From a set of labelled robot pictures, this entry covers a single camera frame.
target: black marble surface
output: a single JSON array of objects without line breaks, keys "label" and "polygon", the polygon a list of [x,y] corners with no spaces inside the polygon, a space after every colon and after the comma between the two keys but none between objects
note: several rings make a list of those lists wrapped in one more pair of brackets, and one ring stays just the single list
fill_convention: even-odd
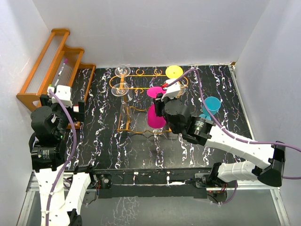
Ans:
[{"label": "black marble surface", "polygon": [[[192,66],[183,66],[186,71]],[[227,65],[194,66],[198,69],[205,98],[214,96],[221,100],[222,106],[216,118],[229,131],[251,138],[248,125],[239,102]],[[132,68],[132,75],[138,68]],[[166,67],[140,68],[145,74],[154,74],[155,69],[165,74]],[[109,81],[114,76],[115,68],[96,69],[89,97],[86,102],[86,119],[77,130],[78,143],[76,153],[67,167],[71,170],[76,165],[93,164],[96,169],[123,169],[123,168],[179,168],[179,167],[211,167],[215,162],[233,163],[242,161],[237,156],[222,150],[192,145],[183,141],[181,136],[174,134],[134,135],[133,133],[117,132],[121,100],[111,93]],[[79,81],[88,77],[89,70],[80,71]],[[189,85],[181,100],[188,105],[194,115],[200,115],[201,99],[199,97],[196,75],[188,77]],[[126,82],[132,87],[152,87],[163,84],[167,77],[131,77]],[[75,82],[74,90],[85,90],[83,83]],[[134,98],[129,105],[145,109],[151,105],[151,99],[146,91],[133,92]],[[146,113],[134,111],[134,129],[146,129]],[[72,133],[66,132],[67,156],[70,154]]]}]

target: gray wall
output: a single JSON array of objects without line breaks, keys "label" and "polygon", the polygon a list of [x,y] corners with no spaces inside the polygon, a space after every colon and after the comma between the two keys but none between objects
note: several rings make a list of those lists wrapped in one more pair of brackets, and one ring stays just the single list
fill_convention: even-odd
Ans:
[{"label": "gray wall", "polygon": [[[301,147],[301,2],[271,1],[236,67],[238,86],[257,140]],[[301,154],[287,149],[285,176],[301,176]],[[281,194],[294,226],[301,222],[301,181],[284,180]]]},{"label": "gray wall", "polygon": [[0,225],[16,225],[32,171],[30,113],[17,100],[49,31],[31,0],[0,0]]},{"label": "gray wall", "polygon": [[269,0],[33,0],[98,67],[237,61]]}]

